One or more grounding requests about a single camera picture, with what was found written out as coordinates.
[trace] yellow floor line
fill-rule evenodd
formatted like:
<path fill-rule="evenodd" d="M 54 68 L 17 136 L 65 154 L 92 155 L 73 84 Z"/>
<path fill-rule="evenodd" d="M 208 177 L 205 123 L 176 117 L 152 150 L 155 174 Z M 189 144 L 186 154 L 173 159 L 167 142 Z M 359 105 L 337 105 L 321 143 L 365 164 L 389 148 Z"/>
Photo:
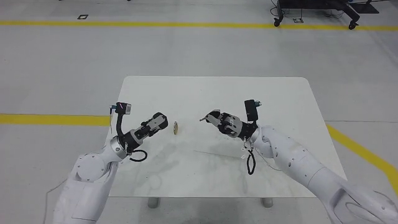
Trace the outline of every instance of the yellow floor line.
<path fill-rule="evenodd" d="M 0 26 L 59 26 L 59 27 L 179 27 L 230 29 L 301 29 L 349 30 L 348 26 L 326 24 L 274 24 L 234 22 L 99 22 L 99 21 L 0 21 Z M 398 26 L 357 26 L 355 30 L 398 31 Z"/>
<path fill-rule="evenodd" d="M 71 126 L 109 126 L 109 116 L 0 114 L 0 124 L 52 124 Z"/>
<path fill-rule="evenodd" d="M 394 189 L 396 195 L 398 196 L 398 170 L 381 157 L 375 155 L 370 150 L 366 149 L 362 145 L 358 144 L 354 140 L 345 136 L 343 133 L 339 132 L 329 124 L 326 125 L 330 137 L 340 144 L 344 145 L 347 149 L 354 152 L 358 156 L 362 157 L 364 160 L 368 161 L 370 164 L 376 166 L 379 170 L 383 171 L 388 178 L 392 188 Z"/>
<path fill-rule="evenodd" d="M 73 126 L 109 126 L 109 116 L 0 114 L 0 124 L 45 124 Z M 329 124 L 326 125 L 335 141 L 383 171 L 398 196 L 398 170 L 362 145 L 345 136 Z"/>

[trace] gray floor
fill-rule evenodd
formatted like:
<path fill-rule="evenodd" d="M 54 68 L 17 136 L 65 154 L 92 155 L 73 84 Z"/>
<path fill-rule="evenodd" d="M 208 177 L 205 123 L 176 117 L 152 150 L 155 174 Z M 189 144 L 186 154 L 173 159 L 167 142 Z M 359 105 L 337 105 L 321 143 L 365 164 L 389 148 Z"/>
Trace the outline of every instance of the gray floor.
<path fill-rule="evenodd" d="M 398 4 L 376 3 L 362 25 L 398 25 Z M 0 20 L 273 22 L 270 0 L 1 0 Z M 286 23 L 300 11 L 290 11 Z M 305 11 L 306 24 L 347 25 Z M 298 76 L 323 117 L 398 166 L 398 34 L 332 30 L 0 26 L 0 113 L 108 114 L 127 75 Z M 45 193 L 108 129 L 0 126 L 0 220 L 41 223 Z M 386 176 L 335 143 L 349 180 L 398 203 Z M 60 191 L 49 194 L 47 223 Z M 330 223 L 317 199 L 110 198 L 99 223 Z"/>

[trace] caster wheel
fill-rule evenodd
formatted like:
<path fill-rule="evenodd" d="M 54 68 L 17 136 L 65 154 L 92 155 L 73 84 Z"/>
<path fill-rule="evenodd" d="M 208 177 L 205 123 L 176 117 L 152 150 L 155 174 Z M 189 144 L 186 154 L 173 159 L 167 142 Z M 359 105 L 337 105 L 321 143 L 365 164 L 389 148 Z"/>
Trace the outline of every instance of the caster wheel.
<path fill-rule="evenodd" d="M 349 28 L 350 30 L 353 30 L 353 29 L 355 29 L 356 26 L 357 26 L 357 24 L 356 24 L 355 22 L 350 22 L 348 28 Z"/>

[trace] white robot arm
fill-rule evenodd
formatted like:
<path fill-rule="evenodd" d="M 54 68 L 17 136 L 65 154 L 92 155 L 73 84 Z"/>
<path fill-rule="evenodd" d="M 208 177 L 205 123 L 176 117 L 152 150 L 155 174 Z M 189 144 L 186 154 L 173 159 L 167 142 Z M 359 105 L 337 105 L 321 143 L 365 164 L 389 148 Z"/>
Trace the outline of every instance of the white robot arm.
<path fill-rule="evenodd" d="M 248 121 L 214 110 L 202 120 L 215 125 L 223 134 L 246 140 L 249 147 L 262 156 L 273 158 L 286 175 L 317 196 L 333 224 L 397 224 L 398 209 L 382 193 L 351 184 L 317 161 L 293 138 L 283 135 L 272 126 L 257 126 L 256 107 L 260 102 L 245 101 Z"/>
<path fill-rule="evenodd" d="M 55 206 L 54 224 L 95 224 L 104 210 L 119 162 L 137 151 L 143 152 L 146 158 L 146 152 L 136 148 L 146 137 L 168 125 L 167 117 L 156 113 L 150 120 L 141 123 L 138 129 L 123 134 L 122 118 L 130 113 L 130 109 L 130 104 L 118 102 L 118 135 L 108 141 L 102 150 L 77 159 Z M 145 158 L 130 160 L 140 162 Z"/>

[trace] white table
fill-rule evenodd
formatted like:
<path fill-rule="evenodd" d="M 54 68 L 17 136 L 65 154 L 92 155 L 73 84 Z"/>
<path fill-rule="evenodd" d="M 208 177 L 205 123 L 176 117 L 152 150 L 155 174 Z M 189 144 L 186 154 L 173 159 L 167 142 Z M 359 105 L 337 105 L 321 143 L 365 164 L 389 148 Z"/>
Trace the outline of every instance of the white table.
<path fill-rule="evenodd" d="M 123 131 L 160 111 L 169 126 L 147 138 L 144 162 L 125 159 L 110 197 L 315 197 L 271 169 L 256 155 L 248 175 L 240 139 L 231 139 L 199 119 L 214 109 L 246 121 L 245 100 L 259 100 L 258 124 L 269 124 L 302 143 L 324 165 L 345 177 L 308 81 L 266 77 L 126 77 L 119 101 L 132 104 Z M 173 134 L 173 123 L 178 134 Z"/>

